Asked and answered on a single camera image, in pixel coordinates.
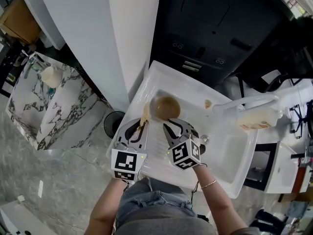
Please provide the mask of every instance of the brown box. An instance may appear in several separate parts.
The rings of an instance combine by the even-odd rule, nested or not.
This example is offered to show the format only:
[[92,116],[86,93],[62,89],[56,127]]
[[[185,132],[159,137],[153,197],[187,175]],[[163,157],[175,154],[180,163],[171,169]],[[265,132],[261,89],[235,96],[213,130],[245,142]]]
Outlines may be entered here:
[[0,17],[0,28],[26,44],[34,43],[41,31],[24,0],[13,0]]

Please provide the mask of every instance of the gray floor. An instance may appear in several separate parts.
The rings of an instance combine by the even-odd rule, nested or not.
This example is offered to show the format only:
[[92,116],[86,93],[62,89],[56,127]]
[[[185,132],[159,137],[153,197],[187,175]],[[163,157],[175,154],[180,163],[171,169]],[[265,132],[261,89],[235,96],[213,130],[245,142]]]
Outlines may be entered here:
[[[25,207],[56,234],[83,234],[111,178],[105,156],[111,140],[99,126],[91,147],[36,151],[6,115],[7,101],[0,95],[0,205],[23,195]],[[40,180],[44,183],[42,198],[38,196]],[[272,213],[285,213],[289,205],[277,199],[277,194],[243,187],[233,203],[250,223],[261,206]],[[202,193],[196,193],[194,206],[198,213],[208,212]]]

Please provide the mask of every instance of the black and white marker cube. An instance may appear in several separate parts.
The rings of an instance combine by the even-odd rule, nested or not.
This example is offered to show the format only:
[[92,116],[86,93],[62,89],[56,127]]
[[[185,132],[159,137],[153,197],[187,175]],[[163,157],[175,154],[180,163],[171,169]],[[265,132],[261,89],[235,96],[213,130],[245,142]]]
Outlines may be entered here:
[[113,177],[135,181],[147,154],[112,149],[111,169]]
[[187,139],[169,149],[167,153],[171,163],[182,170],[186,170],[201,163],[200,148],[192,139]]

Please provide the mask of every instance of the gray shirt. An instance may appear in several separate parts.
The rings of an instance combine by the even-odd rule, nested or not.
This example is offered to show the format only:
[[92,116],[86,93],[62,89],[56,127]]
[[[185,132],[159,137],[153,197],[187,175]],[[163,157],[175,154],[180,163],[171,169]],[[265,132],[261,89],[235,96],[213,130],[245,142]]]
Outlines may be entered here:
[[[182,208],[164,205],[147,206],[132,212],[116,230],[115,235],[213,235],[212,225],[203,219],[190,217]],[[259,235],[259,229],[244,228],[232,235]]]

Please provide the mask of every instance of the person's left arm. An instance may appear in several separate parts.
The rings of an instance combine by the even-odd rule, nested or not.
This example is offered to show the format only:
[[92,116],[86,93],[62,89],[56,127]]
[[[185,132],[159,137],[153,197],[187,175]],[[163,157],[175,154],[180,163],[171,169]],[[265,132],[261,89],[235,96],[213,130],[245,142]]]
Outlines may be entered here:
[[112,178],[90,215],[85,235],[111,235],[126,183]]

